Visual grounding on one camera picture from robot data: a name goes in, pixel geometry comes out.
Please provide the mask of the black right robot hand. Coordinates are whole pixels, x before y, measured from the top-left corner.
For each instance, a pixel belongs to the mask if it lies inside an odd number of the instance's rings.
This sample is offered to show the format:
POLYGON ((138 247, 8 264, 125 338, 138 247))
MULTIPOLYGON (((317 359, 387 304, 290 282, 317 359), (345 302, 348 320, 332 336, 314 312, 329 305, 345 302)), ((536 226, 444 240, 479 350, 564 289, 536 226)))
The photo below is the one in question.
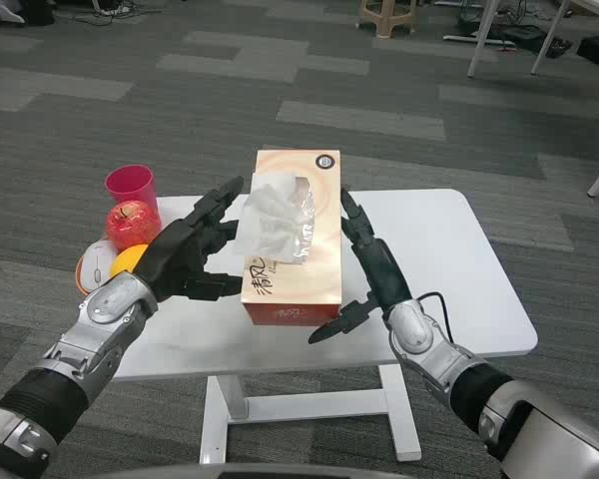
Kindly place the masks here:
POLYGON ((369 285, 366 301, 354 300, 344 306, 336 319, 316 329, 308 338, 316 344, 343 333, 348 334, 364 322, 370 313, 380 308, 383 314, 397 304, 413 299, 407 281, 387 243, 375 236, 363 207, 355 202, 346 188, 341 188, 340 202, 346 213, 341 218, 341 230, 351 243, 369 285))

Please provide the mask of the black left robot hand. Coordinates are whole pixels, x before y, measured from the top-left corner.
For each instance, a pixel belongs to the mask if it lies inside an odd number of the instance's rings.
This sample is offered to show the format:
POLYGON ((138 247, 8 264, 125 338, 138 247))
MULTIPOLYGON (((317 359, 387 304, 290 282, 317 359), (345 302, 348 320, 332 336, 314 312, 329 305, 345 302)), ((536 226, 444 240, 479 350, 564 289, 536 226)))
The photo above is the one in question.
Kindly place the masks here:
POLYGON ((171 222, 148 245, 133 274, 158 302, 172 296, 216 301, 241 292, 240 276, 210 273, 205 266, 210 255, 236 237, 238 222, 226 222, 224 216, 243 186, 244 179, 237 176, 209 191, 186 217, 171 222))

